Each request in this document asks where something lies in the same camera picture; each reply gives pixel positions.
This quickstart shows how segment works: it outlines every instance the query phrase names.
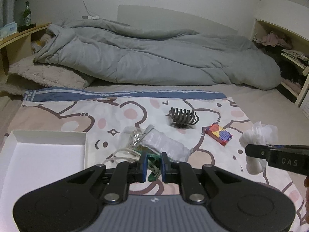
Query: beige mattress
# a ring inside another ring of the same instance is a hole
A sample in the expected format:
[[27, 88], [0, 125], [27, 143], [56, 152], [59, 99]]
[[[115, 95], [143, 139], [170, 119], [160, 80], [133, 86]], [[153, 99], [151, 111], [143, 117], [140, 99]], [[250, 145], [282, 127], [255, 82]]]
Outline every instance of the beige mattress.
[[[95, 82], [88, 91], [114, 92], [125, 90], [157, 90], [157, 89], [199, 89], [208, 91], [220, 91], [234, 101], [253, 122], [261, 121], [262, 124], [271, 124], [278, 127], [280, 144], [305, 144], [309, 145], [309, 120], [300, 109], [281, 95], [276, 89], [263, 91], [247, 86], [214, 85], [214, 86], [134, 86], [134, 85], [106, 85]], [[21, 105], [18, 99], [0, 97], [0, 135], [3, 137], [11, 119]], [[290, 173], [290, 177], [305, 199], [303, 186], [304, 176]]]

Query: gray comforter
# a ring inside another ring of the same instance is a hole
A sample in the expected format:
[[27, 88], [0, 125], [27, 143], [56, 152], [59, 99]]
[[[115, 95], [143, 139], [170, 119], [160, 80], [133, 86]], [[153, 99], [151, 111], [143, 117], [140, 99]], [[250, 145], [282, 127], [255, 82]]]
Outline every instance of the gray comforter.
[[108, 20], [63, 21], [35, 61], [116, 83], [148, 85], [279, 85], [275, 61], [241, 36], [193, 30], [144, 31]]

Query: headboard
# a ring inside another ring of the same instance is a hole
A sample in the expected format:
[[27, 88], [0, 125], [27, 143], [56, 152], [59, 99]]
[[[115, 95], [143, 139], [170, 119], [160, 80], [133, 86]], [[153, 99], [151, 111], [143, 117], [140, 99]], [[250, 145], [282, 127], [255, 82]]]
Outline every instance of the headboard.
[[236, 30], [202, 17], [148, 6], [120, 5], [117, 21], [146, 30], [191, 29], [210, 35], [237, 35]]

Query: gray curtain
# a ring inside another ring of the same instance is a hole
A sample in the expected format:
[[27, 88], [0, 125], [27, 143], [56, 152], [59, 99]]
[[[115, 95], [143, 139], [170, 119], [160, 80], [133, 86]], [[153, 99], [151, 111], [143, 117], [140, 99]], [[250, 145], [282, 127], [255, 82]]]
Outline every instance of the gray curtain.
[[0, 0], [0, 27], [14, 21], [15, 0]]

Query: cartoon print sheet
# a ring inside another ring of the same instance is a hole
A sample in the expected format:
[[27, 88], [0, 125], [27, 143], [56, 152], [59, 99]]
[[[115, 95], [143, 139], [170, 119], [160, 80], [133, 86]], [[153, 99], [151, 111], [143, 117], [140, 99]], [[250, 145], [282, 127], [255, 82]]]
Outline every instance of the cartoon print sheet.
[[[171, 123], [171, 107], [194, 110], [199, 122], [187, 129], [177, 129]], [[217, 122], [233, 137], [223, 147], [205, 134], [205, 128]], [[232, 98], [216, 100], [185, 100], [172, 98], [119, 97], [83, 101], [28, 102], [24, 101], [14, 117], [7, 136], [14, 129], [82, 131], [88, 132], [87, 167], [111, 158], [119, 148], [119, 138], [126, 126], [142, 129], [152, 124], [170, 138], [188, 148], [194, 148], [189, 163], [194, 168], [213, 164], [247, 179], [275, 188], [294, 202], [296, 217], [292, 232], [307, 231], [305, 203], [288, 173], [272, 167], [259, 175], [250, 175], [246, 169], [246, 155], [239, 143], [241, 134], [252, 123]], [[115, 167], [108, 162], [107, 168]], [[163, 184], [161, 177], [155, 182], [130, 185], [131, 194], [178, 194], [175, 184]]]

